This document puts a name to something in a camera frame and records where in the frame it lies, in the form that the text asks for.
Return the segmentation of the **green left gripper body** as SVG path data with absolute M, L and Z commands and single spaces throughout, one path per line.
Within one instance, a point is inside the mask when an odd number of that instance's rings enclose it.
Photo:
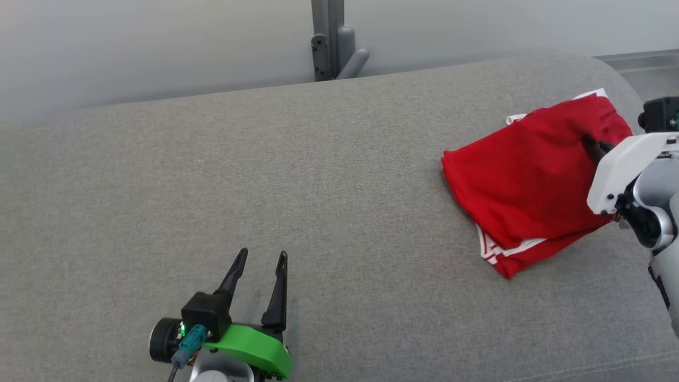
M 291 374 L 292 359 L 286 346 L 273 336 L 244 324 L 232 324 L 218 342 L 206 342 L 204 348 L 217 350 L 272 377 L 288 379 Z

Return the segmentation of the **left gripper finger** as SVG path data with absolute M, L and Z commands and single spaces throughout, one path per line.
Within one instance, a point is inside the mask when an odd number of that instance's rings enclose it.
M 264 328 L 286 328 L 288 256 L 281 251 L 275 268 L 276 281 L 267 309 L 261 318 Z
M 229 301 L 229 304 L 231 303 L 236 290 L 236 285 L 244 273 L 247 257 L 248 248 L 240 249 L 219 287 L 214 290 L 214 295 L 226 297 Z

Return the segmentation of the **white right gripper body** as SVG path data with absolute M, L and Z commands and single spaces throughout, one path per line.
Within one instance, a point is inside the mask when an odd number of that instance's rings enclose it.
M 664 206 L 677 193 L 677 132 L 627 137 L 596 163 L 586 203 L 596 214 L 613 214 L 620 194 L 631 186 L 633 201 Z

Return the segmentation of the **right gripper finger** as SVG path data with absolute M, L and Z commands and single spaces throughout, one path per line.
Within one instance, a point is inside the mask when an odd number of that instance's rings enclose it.
M 615 148 L 614 144 L 607 141 L 597 141 L 589 135 L 582 137 L 581 144 L 592 163 L 599 163 L 604 155 Z

